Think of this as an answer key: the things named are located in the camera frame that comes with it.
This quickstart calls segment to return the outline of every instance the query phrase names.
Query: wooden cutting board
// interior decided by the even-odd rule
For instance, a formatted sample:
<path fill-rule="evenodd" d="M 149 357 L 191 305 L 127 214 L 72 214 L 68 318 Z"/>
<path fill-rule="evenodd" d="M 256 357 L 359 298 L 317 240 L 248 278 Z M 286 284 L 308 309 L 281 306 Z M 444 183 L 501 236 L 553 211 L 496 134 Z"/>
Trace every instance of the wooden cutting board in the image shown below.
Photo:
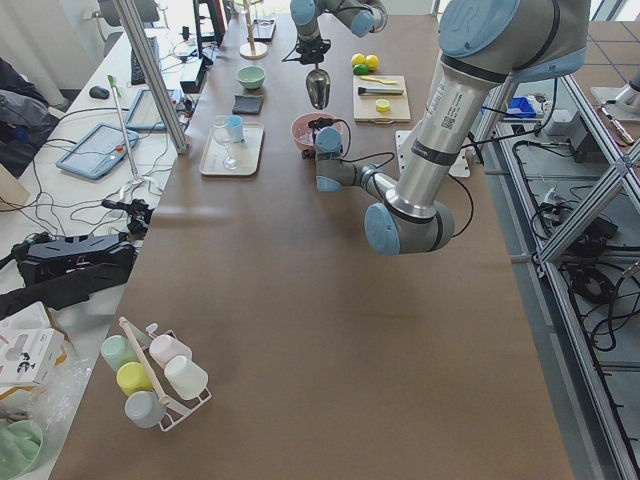
<path fill-rule="evenodd" d="M 396 80 L 398 83 L 384 85 L 380 82 L 363 80 L 357 75 L 353 76 L 353 118 L 356 122 L 372 123 L 396 123 L 410 122 L 411 112 L 409 111 L 409 98 L 407 97 L 407 87 L 402 75 L 371 75 L 384 80 Z M 358 95 L 358 88 L 401 88 L 402 95 Z M 391 109 L 388 112 L 378 112 L 376 110 L 376 100 L 385 98 L 389 100 Z"/>

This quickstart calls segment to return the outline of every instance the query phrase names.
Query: cardboard box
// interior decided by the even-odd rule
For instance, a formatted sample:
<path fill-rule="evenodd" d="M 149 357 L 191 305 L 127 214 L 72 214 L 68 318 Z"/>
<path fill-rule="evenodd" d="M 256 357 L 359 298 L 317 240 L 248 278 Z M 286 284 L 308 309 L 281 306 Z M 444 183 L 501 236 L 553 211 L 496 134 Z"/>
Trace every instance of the cardboard box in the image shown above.
<path fill-rule="evenodd" d="M 53 328 L 0 330 L 0 387 L 44 385 L 64 335 Z"/>

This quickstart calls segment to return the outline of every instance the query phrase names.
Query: computer mouse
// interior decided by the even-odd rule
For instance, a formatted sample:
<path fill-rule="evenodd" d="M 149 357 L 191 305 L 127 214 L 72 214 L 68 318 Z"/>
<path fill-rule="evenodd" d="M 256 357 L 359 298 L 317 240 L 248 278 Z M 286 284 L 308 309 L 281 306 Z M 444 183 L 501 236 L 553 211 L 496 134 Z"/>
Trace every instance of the computer mouse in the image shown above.
<path fill-rule="evenodd" d="M 109 90 L 104 87 L 99 87 L 98 85 L 96 85 L 95 87 L 91 87 L 91 90 L 89 90 L 89 96 L 91 98 L 106 100 L 107 98 L 109 98 L 109 95 Z"/>

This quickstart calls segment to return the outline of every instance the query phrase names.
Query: gray cup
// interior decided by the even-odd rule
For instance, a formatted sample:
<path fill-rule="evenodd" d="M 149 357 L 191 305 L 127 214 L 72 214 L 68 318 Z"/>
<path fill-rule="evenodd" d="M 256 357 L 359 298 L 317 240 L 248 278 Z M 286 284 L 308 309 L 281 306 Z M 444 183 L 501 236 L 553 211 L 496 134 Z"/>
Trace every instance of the gray cup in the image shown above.
<path fill-rule="evenodd" d="M 136 392 L 124 405 L 125 415 L 140 428 L 151 428 L 162 420 L 167 408 L 154 392 Z"/>

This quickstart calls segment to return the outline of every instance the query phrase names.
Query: chair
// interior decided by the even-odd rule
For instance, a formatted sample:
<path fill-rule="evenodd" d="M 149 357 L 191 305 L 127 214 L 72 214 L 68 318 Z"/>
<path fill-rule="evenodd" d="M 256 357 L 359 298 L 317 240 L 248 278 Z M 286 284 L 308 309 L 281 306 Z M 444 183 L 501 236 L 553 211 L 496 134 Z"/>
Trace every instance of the chair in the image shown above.
<path fill-rule="evenodd" d="M 138 9 L 142 22 L 144 24 L 151 24 L 148 26 L 153 26 L 153 22 L 160 20 L 159 10 L 162 10 L 166 26 L 166 7 L 159 6 L 158 3 L 156 3 L 156 0 L 135 0 L 135 5 Z M 98 0 L 98 7 L 100 7 L 100 10 L 93 12 L 92 17 L 95 18 L 98 23 L 98 32 L 100 33 L 100 38 L 102 38 L 102 41 L 104 42 L 104 56 L 106 57 L 111 48 L 113 48 L 120 38 L 120 35 L 122 35 L 122 32 L 113 32 L 108 36 L 105 36 L 104 31 L 102 30 L 102 25 L 100 24 L 100 19 L 102 18 L 112 27 L 119 27 L 120 17 L 118 16 L 118 12 L 116 11 L 116 7 L 112 0 Z"/>

